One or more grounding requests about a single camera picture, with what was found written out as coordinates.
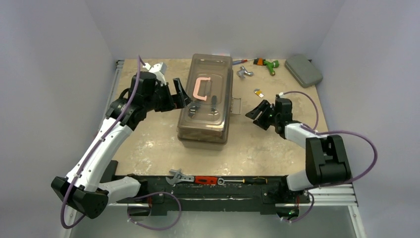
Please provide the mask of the beige plastic tool box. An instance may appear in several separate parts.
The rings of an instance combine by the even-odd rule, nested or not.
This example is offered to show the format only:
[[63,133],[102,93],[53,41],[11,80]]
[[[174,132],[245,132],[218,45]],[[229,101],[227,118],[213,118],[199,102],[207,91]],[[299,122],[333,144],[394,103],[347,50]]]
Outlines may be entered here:
[[194,54],[186,82],[186,93],[191,102],[200,100],[210,104],[216,95],[218,117],[196,115],[188,117],[188,106],[183,108],[177,125],[177,138],[187,148],[221,151],[228,140],[233,100],[233,59],[228,56]]

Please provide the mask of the small black handled hammer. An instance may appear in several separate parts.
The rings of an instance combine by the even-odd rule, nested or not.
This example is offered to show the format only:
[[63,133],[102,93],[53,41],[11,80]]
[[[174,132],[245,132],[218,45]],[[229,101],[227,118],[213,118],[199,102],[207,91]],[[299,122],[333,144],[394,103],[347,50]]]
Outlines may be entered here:
[[209,117],[212,117],[211,120],[214,120],[214,117],[218,117],[220,115],[219,110],[217,109],[217,96],[213,95],[211,97],[211,101],[210,104],[204,104],[202,101],[200,100],[195,100],[193,101],[189,106],[188,106],[188,117],[189,118],[193,118],[196,115],[200,115],[200,116],[204,116],[204,115],[208,115]]

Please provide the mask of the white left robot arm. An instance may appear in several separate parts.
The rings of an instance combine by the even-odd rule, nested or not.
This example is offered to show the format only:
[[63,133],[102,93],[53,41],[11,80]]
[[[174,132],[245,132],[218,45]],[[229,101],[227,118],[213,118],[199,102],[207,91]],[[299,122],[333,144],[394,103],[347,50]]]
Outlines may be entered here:
[[64,177],[55,177],[51,187],[62,201],[60,218],[67,207],[94,219],[110,203],[131,198],[136,203],[146,200],[148,190],[130,176],[102,182],[104,172],[123,142],[133,133],[150,111],[168,112],[191,103],[181,80],[174,78],[175,94],[156,73],[141,71],[133,76],[108,108],[103,124],[80,161]]

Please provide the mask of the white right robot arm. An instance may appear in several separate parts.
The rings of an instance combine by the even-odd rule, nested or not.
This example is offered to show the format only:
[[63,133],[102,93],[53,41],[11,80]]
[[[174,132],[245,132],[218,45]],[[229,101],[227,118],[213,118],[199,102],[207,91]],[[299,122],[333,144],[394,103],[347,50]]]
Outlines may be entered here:
[[286,176],[286,183],[278,188],[279,198],[291,201],[298,191],[310,187],[337,184],[352,177],[343,138],[339,135],[319,135],[301,122],[293,119],[292,102],[276,97],[275,103],[267,100],[246,113],[253,124],[275,132],[305,150],[305,168]]

